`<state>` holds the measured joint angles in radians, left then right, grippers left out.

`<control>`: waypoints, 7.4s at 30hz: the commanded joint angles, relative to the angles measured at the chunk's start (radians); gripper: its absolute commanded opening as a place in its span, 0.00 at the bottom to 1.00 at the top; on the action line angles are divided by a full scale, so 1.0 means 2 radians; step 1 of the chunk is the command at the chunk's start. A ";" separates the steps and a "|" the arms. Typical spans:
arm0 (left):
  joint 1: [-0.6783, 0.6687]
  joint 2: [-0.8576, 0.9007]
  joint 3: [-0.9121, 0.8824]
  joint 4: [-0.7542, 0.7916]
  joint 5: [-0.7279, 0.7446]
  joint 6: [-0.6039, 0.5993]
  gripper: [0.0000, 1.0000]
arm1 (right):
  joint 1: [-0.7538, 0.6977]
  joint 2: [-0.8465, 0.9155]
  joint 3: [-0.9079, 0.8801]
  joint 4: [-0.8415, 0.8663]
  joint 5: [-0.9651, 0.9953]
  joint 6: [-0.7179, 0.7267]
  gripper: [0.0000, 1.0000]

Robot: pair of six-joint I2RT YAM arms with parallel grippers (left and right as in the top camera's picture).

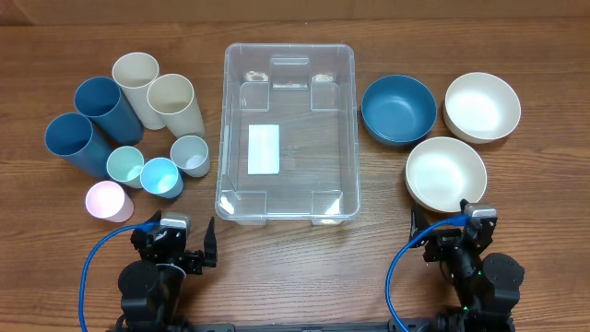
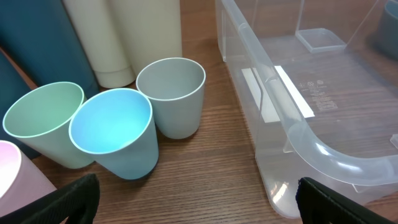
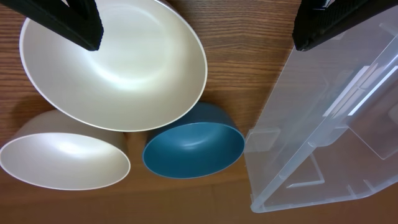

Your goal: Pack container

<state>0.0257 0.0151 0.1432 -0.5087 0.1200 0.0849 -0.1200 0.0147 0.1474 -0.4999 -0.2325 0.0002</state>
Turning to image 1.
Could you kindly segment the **dark blue tall cup back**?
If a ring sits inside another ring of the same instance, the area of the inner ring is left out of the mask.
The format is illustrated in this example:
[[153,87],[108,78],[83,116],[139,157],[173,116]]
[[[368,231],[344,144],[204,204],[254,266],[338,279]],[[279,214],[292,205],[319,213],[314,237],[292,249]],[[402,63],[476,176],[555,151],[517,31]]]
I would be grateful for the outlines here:
[[92,77],[80,84],[74,104],[78,112],[123,146],[134,146],[144,127],[119,85],[109,77]]

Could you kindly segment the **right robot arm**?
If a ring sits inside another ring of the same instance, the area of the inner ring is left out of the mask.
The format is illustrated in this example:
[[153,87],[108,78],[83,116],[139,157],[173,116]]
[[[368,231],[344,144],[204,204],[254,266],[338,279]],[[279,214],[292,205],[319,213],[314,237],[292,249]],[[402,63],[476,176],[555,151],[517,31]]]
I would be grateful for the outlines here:
[[492,243],[498,222],[496,208],[463,199],[465,226],[434,230],[416,244],[425,262],[438,262],[454,287],[458,306],[448,306],[436,318],[420,319],[411,331],[513,331],[511,311],[520,300],[525,270],[512,257],[481,253]]

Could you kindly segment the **cream tall cup front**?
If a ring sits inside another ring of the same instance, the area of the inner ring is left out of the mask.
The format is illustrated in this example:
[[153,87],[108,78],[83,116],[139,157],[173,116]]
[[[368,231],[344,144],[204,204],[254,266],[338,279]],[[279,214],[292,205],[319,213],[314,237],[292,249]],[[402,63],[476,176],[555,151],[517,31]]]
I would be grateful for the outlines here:
[[204,136],[205,125],[191,81],[179,74],[156,78],[147,91],[147,102],[176,136]]

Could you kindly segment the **cream tall cup back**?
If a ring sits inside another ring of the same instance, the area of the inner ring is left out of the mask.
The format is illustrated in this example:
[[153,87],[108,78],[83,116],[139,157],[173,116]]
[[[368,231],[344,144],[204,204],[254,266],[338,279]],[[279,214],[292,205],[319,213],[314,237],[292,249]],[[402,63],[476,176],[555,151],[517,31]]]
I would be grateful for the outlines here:
[[142,125],[150,130],[166,126],[148,104],[148,89],[158,77],[159,63],[149,53],[125,54],[112,66],[112,78],[122,89]]

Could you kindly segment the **cream bowl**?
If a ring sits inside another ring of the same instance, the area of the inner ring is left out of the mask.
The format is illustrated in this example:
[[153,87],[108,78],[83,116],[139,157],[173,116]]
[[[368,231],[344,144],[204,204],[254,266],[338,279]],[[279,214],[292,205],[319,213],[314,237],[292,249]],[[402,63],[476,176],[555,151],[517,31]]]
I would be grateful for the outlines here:
[[489,73],[464,74],[445,93],[443,120],[455,136],[469,143],[486,144],[510,135],[521,114],[514,89]]
[[483,159],[461,140],[437,136],[416,145],[407,157],[407,190],[424,208],[440,213],[461,210],[460,201],[478,202],[488,186]]

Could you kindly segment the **pink small cup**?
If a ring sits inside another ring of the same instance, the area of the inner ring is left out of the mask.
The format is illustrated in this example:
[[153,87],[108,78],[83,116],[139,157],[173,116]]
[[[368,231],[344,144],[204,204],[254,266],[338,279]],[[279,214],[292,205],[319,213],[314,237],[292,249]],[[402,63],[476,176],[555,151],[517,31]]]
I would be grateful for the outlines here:
[[112,222],[125,222],[134,213],[131,198],[118,183],[112,181],[102,181],[90,187],[85,205],[94,218]]

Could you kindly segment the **cream tall cup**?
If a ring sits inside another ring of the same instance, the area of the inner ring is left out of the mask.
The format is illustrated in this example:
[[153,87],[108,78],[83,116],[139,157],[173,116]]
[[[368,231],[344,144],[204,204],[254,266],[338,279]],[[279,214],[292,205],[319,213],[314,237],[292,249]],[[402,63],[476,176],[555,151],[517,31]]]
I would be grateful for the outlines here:
[[159,63],[149,53],[125,54],[112,66],[112,78],[122,89],[142,125],[150,130],[166,126],[148,104],[148,89],[158,77]]
[[191,81],[179,74],[156,78],[147,91],[147,102],[176,136],[204,136],[205,125]]

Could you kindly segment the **dark blue tall cup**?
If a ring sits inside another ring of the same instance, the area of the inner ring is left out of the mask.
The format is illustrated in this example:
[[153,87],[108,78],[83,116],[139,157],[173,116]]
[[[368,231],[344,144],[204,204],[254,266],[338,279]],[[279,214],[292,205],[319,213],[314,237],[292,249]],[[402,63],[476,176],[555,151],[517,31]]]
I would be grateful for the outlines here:
[[123,146],[134,146],[144,127],[119,85],[109,77],[92,77],[80,84],[74,104],[78,112]]
[[109,177],[106,164],[112,146],[84,115],[64,113],[53,119],[45,131],[44,142],[52,154],[83,172],[99,179]]

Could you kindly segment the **dark blue tall cup front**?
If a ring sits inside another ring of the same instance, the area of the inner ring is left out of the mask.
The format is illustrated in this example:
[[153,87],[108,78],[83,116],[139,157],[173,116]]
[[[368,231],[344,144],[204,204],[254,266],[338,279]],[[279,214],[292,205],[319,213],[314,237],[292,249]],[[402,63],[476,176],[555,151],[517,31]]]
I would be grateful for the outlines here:
[[44,142],[52,154],[83,172],[99,179],[109,177],[106,164],[112,146],[84,115],[64,113],[53,119],[45,131]]

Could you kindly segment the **dark blue bowl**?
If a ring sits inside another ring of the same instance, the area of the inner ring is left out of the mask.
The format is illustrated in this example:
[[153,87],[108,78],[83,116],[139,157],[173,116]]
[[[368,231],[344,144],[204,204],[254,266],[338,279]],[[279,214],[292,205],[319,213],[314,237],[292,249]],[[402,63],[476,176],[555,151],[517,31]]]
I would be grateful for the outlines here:
[[365,90],[362,122],[381,144],[402,147],[423,139],[434,127],[438,106],[429,88],[404,75],[381,77]]

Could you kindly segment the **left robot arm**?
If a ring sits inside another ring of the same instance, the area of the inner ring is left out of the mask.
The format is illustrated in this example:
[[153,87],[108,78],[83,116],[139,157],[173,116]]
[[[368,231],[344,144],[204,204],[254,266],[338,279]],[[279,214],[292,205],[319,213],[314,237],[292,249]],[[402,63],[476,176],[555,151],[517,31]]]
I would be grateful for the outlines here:
[[176,314],[183,283],[215,267],[218,248],[215,219],[211,218],[204,248],[186,249],[191,218],[157,211],[133,231],[130,241],[140,259],[123,269],[118,278],[123,315],[117,331],[192,331],[188,320]]

